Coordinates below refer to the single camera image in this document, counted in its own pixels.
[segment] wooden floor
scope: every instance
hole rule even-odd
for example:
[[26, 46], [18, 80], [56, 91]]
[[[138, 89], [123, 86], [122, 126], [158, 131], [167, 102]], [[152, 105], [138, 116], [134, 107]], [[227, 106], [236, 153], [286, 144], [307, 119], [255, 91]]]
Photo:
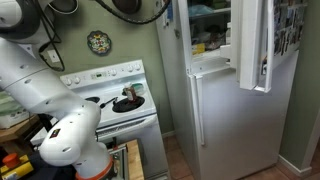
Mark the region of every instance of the wooden floor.
[[[194, 180], [192, 172], [184, 158], [184, 155], [179, 147], [175, 136], [164, 138], [164, 147], [166, 150], [167, 160], [171, 173], [172, 180]], [[312, 172], [304, 180], [320, 180], [320, 144], [318, 144], [313, 157]], [[289, 171], [282, 164], [278, 163], [276, 166], [266, 169], [264, 171], [253, 174], [242, 180], [301, 180], [302, 178], [296, 176]]]

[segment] refrigerator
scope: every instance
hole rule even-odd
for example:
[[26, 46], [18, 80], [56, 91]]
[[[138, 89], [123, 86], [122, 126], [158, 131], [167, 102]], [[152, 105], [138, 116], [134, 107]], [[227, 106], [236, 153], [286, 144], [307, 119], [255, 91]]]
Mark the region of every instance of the refrigerator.
[[156, 21], [175, 134], [196, 180], [277, 163], [307, 2], [219, 5], [173, 0]]

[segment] green wall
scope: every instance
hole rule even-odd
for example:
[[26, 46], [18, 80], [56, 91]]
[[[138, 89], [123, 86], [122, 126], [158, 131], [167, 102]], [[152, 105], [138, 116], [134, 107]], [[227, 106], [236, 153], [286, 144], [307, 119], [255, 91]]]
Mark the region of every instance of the green wall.
[[302, 166], [320, 107], [319, 8], [319, 0], [309, 0], [280, 150], [281, 156], [297, 168]]
[[[143, 1], [141, 11], [133, 18], [153, 15], [152, 2]], [[155, 23], [131, 25], [112, 16], [95, 1], [80, 0], [78, 11], [72, 15], [57, 15], [55, 26], [63, 40], [58, 49], [66, 65], [66, 71], [58, 75], [142, 59], [161, 131], [165, 133], [173, 130]], [[87, 35], [94, 30], [101, 30], [111, 38], [112, 51], [109, 55], [99, 57], [87, 47]]]

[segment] black cable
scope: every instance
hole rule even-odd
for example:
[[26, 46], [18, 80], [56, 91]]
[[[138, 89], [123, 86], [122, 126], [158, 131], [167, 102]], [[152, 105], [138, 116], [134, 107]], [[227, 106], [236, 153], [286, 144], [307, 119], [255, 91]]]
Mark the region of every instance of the black cable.
[[106, 9], [109, 13], [113, 14], [114, 16], [116, 16], [117, 18], [131, 23], [131, 24], [136, 24], [136, 25], [144, 25], [144, 24], [148, 24], [151, 23], [153, 21], [155, 21], [156, 19], [158, 19], [168, 8], [169, 4], [171, 3], [171, 0], [168, 0], [167, 3], [160, 9], [160, 11], [155, 14], [154, 16], [152, 16], [149, 19], [146, 20], [134, 20], [134, 19], [130, 19], [127, 17], [124, 17], [123, 15], [118, 14], [117, 12], [115, 12], [110, 6], [108, 6], [106, 3], [104, 3], [102, 0], [95, 0], [98, 4], [100, 4], [104, 9]]
[[[60, 39], [60, 37], [57, 35], [57, 33], [56, 33], [54, 27], [52, 26], [52, 24], [50, 23], [48, 17], [47, 17], [47, 16], [44, 14], [44, 12], [42, 11], [41, 6], [40, 6], [38, 0], [35, 0], [34, 6], [35, 6], [36, 10], [37, 10], [38, 13], [39, 13], [40, 20], [41, 20], [41, 22], [42, 22], [42, 24], [43, 24], [43, 27], [44, 27], [44, 29], [45, 29], [45, 31], [46, 31], [46, 33], [47, 33], [47, 35], [48, 35], [48, 38], [49, 38], [49, 40], [50, 40], [49, 43], [45, 44], [44, 46], [45, 46], [45, 48], [47, 48], [49, 44], [51, 44], [51, 45], [53, 46], [54, 50], [56, 51], [56, 53], [57, 53], [57, 55], [58, 55], [58, 58], [60, 59], [61, 67], [52, 67], [52, 66], [48, 63], [47, 59], [45, 59], [45, 58], [43, 57], [43, 55], [41, 54], [41, 52], [42, 52], [45, 48], [40, 48], [40, 49], [39, 49], [39, 56], [40, 56], [40, 58], [44, 61], [44, 63], [45, 63], [49, 68], [51, 68], [51, 69], [54, 70], [54, 71], [63, 72], [63, 71], [65, 70], [65, 65], [64, 65], [63, 59], [61, 58], [60, 53], [59, 53], [57, 47], [55, 46], [55, 41], [54, 41], [54, 38], [55, 38], [55, 37], [58, 37], [58, 43], [61, 42], [61, 39]], [[53, 38], [52, 38], [51, 35], [50, 35], [50, 32], [49, 32], [49, 29], [48, 29], [48, 27], [47, 27], [46, 21], [47, 21], [47, 23], [49, 24], [50, 28], [51, 28], [51, 29], [53, 30], [53, 32], [54, 32], [54, 37], [53, 37]]]

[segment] yellow object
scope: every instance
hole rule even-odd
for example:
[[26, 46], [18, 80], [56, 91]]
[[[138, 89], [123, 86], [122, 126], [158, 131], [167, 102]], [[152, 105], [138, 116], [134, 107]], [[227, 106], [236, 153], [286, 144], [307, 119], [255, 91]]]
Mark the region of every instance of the yellow object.
[[204, 43], [196, 44], [192, 46], [192, 55], [204, 53], [206, 51], [206, 46]]
[[9, 177], [12, 177], [12, 179], [20, 179], [21, 177], [33, 171], [31, 163], [28, 162], [29, 158], [27, 155], [21, 156], [19, 159], [21, 161], [21, 165], [17, 166], [12, 170], [9, 170], [7, 166], [1, 167], [2, 179], [7, 179]]

